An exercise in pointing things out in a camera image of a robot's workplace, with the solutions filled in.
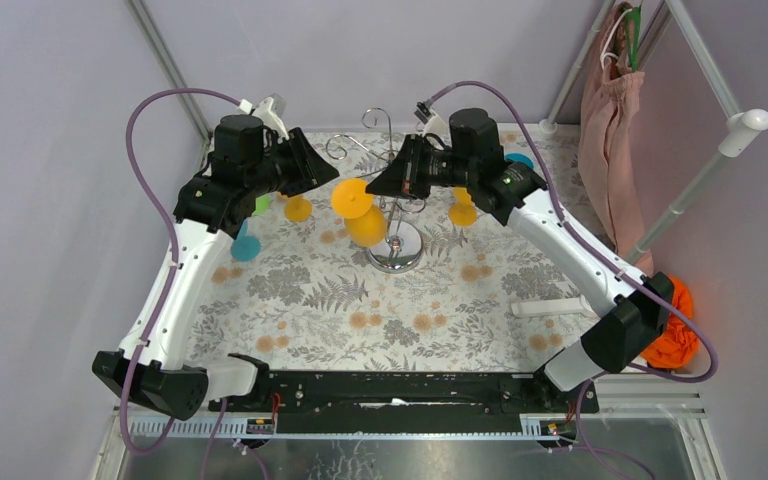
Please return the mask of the blue wine glass back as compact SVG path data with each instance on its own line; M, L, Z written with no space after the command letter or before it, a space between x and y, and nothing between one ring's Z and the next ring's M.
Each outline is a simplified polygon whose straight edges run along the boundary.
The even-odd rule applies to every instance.
M522 153L517 153L517 152L508 153L505 155L505 160L513 163L523 164L529 167L530 169L534 169L533 160L529 156Z

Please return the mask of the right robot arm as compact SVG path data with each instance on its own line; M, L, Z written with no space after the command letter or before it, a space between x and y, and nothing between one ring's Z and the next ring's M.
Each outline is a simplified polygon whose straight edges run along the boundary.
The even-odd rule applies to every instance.
M538 369L535 402L557 412L573 389L600 373L619 373L664 331L674 285L663 273L648 276L615 256L552 195L533 168L504 158L496 122L480 108L449 118L450 144L410 134L394 160L367 186L368 193L425 199L434 187L464 187L472 202L541 250L577 287L598 315L579 340Z

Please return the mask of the orange wine glass front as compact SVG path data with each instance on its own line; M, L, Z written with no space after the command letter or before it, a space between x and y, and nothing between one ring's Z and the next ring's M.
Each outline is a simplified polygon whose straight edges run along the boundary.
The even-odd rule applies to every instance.
M361 247L372 247L387 234L387 222L374 196L366 192L367 182L360 178L341 181L331 195L331 207L344 220L351 240Z

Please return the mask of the orange wine glass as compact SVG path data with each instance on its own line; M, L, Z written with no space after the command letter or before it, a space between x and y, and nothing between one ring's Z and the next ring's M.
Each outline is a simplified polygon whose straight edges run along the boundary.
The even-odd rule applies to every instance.
M283 205L283 214L288 221L304 222L313 212L313 204L303 195L289 197L278 193L276 199Z
M477 209L467 189L465 187L455 187L452 189L452 193L454 203L448 210L450 221L454 225L461 227L473 225L477 220Z
M331 207L344 220L351 240L361 247L372 247L387 234L387 222L374 196L366 192L367 182L360 178L341 181L331 195Z

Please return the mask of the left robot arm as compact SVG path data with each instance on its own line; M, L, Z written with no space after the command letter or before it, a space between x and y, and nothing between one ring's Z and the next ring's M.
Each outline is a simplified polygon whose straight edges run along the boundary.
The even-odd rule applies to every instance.
M195 174L179 191L168 222L174 237L143 309L118 348L98 352L92 364L93 374L120 399L176 420L223 397L248 411L267 404L266 363L232 354L187 364L198 301L258 198L297 196L339 176L301 128L281 133L247 114L220 120L207 158L208 172Z

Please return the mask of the green wine glass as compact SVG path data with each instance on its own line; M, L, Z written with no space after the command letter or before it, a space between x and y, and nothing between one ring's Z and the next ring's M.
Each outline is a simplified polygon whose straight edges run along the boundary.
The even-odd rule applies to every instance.
M253 216L259 216L264 214L270 207L272 198L270 195L262 195L255 200L255 209L252 212Z

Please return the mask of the orange wine glass back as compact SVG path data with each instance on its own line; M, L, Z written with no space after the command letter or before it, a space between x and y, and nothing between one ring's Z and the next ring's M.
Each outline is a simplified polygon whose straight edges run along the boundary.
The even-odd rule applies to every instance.
M278 193L276 199L283 205L283 214L288 221L304 222L313 212L313 204L303 195L289 197Z

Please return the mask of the blue wine glass front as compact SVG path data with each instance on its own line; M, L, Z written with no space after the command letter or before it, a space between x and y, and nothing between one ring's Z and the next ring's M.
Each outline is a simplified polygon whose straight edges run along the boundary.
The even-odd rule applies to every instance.
M262 249L260 240L249 234L249 226L250 220L247 219L242 223L238 235L230 247L232 258L238 262L254 260Z

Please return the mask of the blue wine glass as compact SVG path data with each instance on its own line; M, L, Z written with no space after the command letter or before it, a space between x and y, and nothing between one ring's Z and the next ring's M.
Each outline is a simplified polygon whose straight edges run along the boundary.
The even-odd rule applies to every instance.
M522 153L517 153L517 152L508 153L505 155L505 160L513 163L523 164L529 167L530 169L534 169L533 160L529 156Z
M260 240L249 234L249 226L250 220L247 219L242 223L238 235L230 247L232 258L238 262L254 260L262 249Z

